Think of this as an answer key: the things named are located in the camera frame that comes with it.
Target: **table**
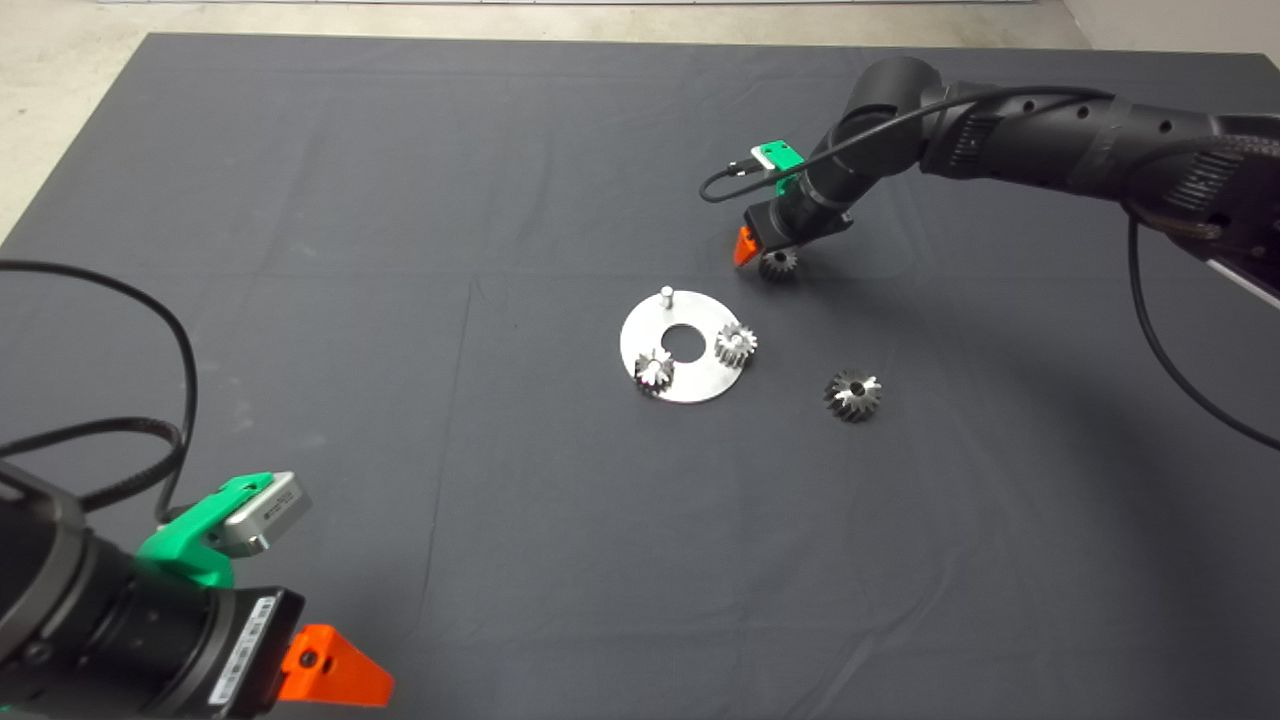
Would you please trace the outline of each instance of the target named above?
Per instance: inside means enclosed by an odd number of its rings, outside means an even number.
[[[367,717],[1262,717],[1280,711],[1275,459],[1162,375],[1116,208],[919,173],[765,287],[696,183],[808,149],[895,53],[948,78],[1280,110],[1262,56],[148,37],[4,243],[189,325],[182,500],[296,470],[311,514],[241,584],[307,596],[399,679]],[[1280,428],[1274,311],[1149,233],[1170,352]],[[635,392],[662,284],[760,337],[724,396]],[[175,418],[123,300],[0,286],[0,437]],[[840,368],[886,402],[849,427]],[[24,464],[73,489],[154,456]],[[148,503],[95,515],[124,547]],[[279,717],[352,717],[282,707]]]

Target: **metal disc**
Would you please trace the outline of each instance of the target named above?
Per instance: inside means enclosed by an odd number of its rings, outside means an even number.
[[[714,350],[716,333],[737,323],[733,313],[714,297],[690,290],[673,291],[671,307],[664,306],[664,300],[662,292],[641,300],[622,323],[618,347],[627,377],[641,352],[662,347],[662,336],[668,329],[690,325],[703,336],[703,355],[691,363],[677,360],[671,386],[655,397],[671,402],[703,402],[733,387],[742,369],[726,366],[716,359]]]

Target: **metal gear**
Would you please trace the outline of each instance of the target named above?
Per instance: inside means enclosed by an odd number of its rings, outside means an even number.
[[[800,255],[796,249],[786,247],[760,255],[756,269],[760,272],[760,277],[769,282],[785,282],[795,278],[799,264]]]
[[[676,363],[671,359],[671,354],[660,347],[641,352],[632,370],[636,387],[648,395],[658,395],[667,389],[675,374]]]
[[[883,387],[876,375],[861,370],[841,370],[827,386],[827,409],[846,423],[870,418],[879,407]]]
[[[741,368],[755,354],[760,341],[751,328],[730,323],[716,333],[716,357],[728,368]]]

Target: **white sticker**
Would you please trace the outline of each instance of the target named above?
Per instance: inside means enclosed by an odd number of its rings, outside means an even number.
[[[209,705],[227,705],[227,701],[236,694],[236,688],[239,687],[248,666],[248,659],[257,650],[257,642],[262,639],[262,630],[266,629],[266,621],[271,619],[274,607],[275,598],[271,596],[260,597],[253,603],[253,611],[248,614],[248,621],[244,623],[244,629],[241,630],[241,637],[236,641],[227,665],[223,666],[223,674],[218,676],[214,692],[209,693]]]

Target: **black cable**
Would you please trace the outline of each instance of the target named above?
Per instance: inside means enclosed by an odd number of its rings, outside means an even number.
[[[1135,215],[1129,215],[1129,290],[1133,291],[1133,306],[1138,313],[1138,324],[1142,325],[1142,334],[1147,338],[1147,345],[1151,346],[1151,351],[1156,355],[1156,360],[1160,366],[1169,373],[1178,387],[1183,389],[1197,405],[1204,409],[1206,413],[1217,418],[1224,424],[1226,424],[1233,430],[1248,437],[1249,439],[1257,441],[1271,450],[1280,450],[1280,439],[1271,437],[1257,428],[1235,419],[1226,410],[1222,410],[1212,400],[1204,397],[1204,395],[1196,389],[1196,386],[1187,379],[1187,375],[1174,365],[1174,361],[1165,352],[1165,347],[1160,343],[1160,338],[1156,337],[1155,328],[1151,327],[1151,316],[1147,315],[1147,301],[1142,292],[1142,272],[1138,260],[1138,218]]]
[[[150,489],[151,487],[155,487],[156,483],[160,483],[160,496],[156,498],[155,516],[157,521],[168,523],[174,515],[173,509],[170,509],[169,505],[173,500],[173,492],[178,484],[178,478],[182,474],[183,462],[187,460],[187,450],[191,446],[191,432],[196,424],[196,405],[198,400],[198,388],[196,384],[196,354],[192,351],[191,338],[187,337],[187,331],[182,327],[182,322],[179,322],[178,316],[165,307],[164,304],[146,292],[110,275],[95,273],[93,270],[86,270],[84,268],[63,265],[60,263],[44,263],[38,260],[0,260],[0,272],[41,273],[86,281],[141,302],[169,327],[174,340],[178,342],[178,352],[182,355],[182,375],[183,384],[186,386],[182,427],[178,430],[179,436],[177,438],[173,438],[165,429],[165,425],[169,428],[173,428],[173,425],[164,423],[163,420],[152,420],[150,418],[111,418],[108,420],[95,420],[91,423],[82,423],[68,428],[50,430],[47,433],[41,433],[38,436],[32,436],[0,446],[0,451],[3,451],[4,447],[13,447],[15,445],[19,447],[27,446],[28,450],[10,450],[9,454],[27,452],[38,447],[47,447],[49,445],[108,432],[141,432],[170,441],[175,439],[175,443],[170,442],[172,448],[169,454],[151,468],[134,473],[133,475],[129,475],[128,478],[105,488],[83,495],[79,498],[86,511],[99,510],[101,507],[106,507],[108,505],[114,505],[122,500],[133,497]]]
[[[166,452],[164,457],[116,484],[123,484],[125,487],[151,487],[165,475],[173,473],[174,465],[178,460],[178,451],[182,448],[182,432],[173,423],[156,420],[155,418],[106,418],[102,420],[91,420],[88,423],[58,428],[0,445],[0,459],[9,457],[10,455],[20,455],[23,452],[33,452],[36,450],[61,445],[73,439],[108,433],[148,434],[169,443],[169,452]],[[78,500],[81,507],[86,512],[92,512],[95,510],[101,510],[108,505],[113,505],[114,502],[123,500],[123,497],[118,498],[114,493],[96,491],[81,496]]]
[[[755,181],[753,183],[745,184],[732,192],[724,195],[709,195],[708,191],[716,181],[728,177],[731,174],[744,174],[732,172],[732,167],[719,170],[717,174],[703,181],[701,187],[698,190],[698,196],[707,202],[724,202],[726,200],[732,200],[735,197],[741,197],[749,192],[755,192],[756,190],[771,187],[780,179],[788,178],[791,176],[803,173],[804,170],[812,168],[813,165],[832,158],[855,145],[860,145],[883,132],[888,132],[893,128],[925,118],[934,113],[941,113],[942,110],[950,110],[951,108],[957,108],[960,105],[972,105],[974,102],[986,102],[988,100],[1007,100],[1010,97],[1020,97],[1023,95],[1065,95],[1070,96],[1073,100],[1111,100],[1115,97],[1114,92],[1105,92],[1101,90],[1094,90],[1091,87],[1069,87],[1069,86],[1055,86],[1055,85],[1029,85],[1024,87],[1004,87],[997,90],[987,90],[983,92],[974,92],[973,95],[965,95],[963,97],[952,97],[951,100],[942,100],[932,105],[925,105],[910,113],[899,115],[893,119],[884,120],[883,123],[869,128],[849,140],[838,142],[827,150],[809,158],[804,163],[786,170],[772,173],[764,179]]]

